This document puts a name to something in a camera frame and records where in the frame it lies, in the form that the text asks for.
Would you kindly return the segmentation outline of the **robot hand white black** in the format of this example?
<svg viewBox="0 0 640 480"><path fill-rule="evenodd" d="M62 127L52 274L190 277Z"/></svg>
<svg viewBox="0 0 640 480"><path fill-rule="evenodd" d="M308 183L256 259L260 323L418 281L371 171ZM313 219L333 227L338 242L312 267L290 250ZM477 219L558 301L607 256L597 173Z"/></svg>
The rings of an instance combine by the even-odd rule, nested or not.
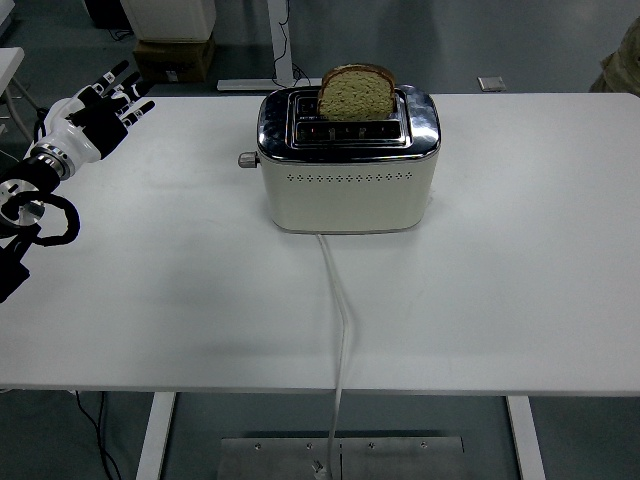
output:
<svg viewBox="0 0 640 480"><path fill-rule="evenodd" d="M67 176L107 158L155 107L146 98L152 82L142 80L137 71L119 78L128 67L123 60L73 96L54 103L29 153L53 156Z"/></svg>

